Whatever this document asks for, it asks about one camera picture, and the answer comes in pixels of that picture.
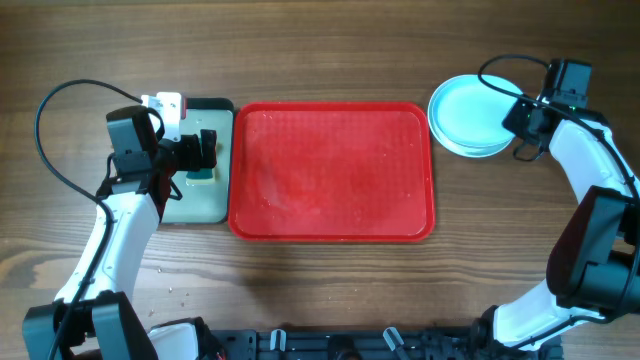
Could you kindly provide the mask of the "green yellow sponge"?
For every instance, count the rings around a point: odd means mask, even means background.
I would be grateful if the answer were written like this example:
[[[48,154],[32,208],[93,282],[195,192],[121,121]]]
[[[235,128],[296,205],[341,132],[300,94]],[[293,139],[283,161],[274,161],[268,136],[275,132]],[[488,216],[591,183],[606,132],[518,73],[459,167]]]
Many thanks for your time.
[[[187,172],[185,182],[188,186],[205,186],[217,182],[217,148],[216,142],[199,145],[198,169]]]

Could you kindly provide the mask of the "light blue plate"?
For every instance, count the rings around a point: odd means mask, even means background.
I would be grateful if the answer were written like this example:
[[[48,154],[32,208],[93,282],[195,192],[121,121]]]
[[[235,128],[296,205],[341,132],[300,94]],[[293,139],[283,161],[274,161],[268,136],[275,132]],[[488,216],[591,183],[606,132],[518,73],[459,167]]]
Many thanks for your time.
[[[515,103],[516,98],[483,84],[477,75],[459,75],[434,91],[427,117],[443,145],[488,150],[515,137],[503,126]]]

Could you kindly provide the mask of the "white plate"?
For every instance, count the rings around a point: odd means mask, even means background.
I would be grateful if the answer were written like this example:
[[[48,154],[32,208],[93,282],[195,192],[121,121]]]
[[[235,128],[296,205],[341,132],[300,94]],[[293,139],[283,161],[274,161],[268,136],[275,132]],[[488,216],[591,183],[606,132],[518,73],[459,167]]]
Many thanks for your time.
[[[469,158],[484,158],[504,150],[514,139],[502,120],[513,101],[493,96],[434,94],[427,118],[435,139],[447,150]]]

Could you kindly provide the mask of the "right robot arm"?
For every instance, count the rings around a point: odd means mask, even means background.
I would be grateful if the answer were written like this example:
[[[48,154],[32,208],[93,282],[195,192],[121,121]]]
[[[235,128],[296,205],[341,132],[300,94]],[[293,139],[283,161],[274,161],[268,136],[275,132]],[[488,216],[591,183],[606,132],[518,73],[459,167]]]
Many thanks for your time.
[[[639,181],[603,117],[564,104],[519,100],[504,127],[561,165],[579,202],[549,256],[545,279],[520,298],[488,309],[471,342],[504,354],[538,350],[576,326],[609,324],[639,311]]]

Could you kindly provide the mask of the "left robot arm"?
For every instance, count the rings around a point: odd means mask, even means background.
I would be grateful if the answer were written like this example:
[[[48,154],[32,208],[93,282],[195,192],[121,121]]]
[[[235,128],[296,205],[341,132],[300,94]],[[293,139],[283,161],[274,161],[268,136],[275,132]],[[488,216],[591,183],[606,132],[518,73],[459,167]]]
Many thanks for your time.
[[[199,318],[146,331],[130,302],[142,255],[168,200],[181,197],[173,175],[215,166],[217,134],[204,130],[175,142],[150,132],[113,137],[106,176],[92,196],[94,228],[72,276],[50,305],[32,307],[22,325],[32,359],[223,359],[226,351]]]

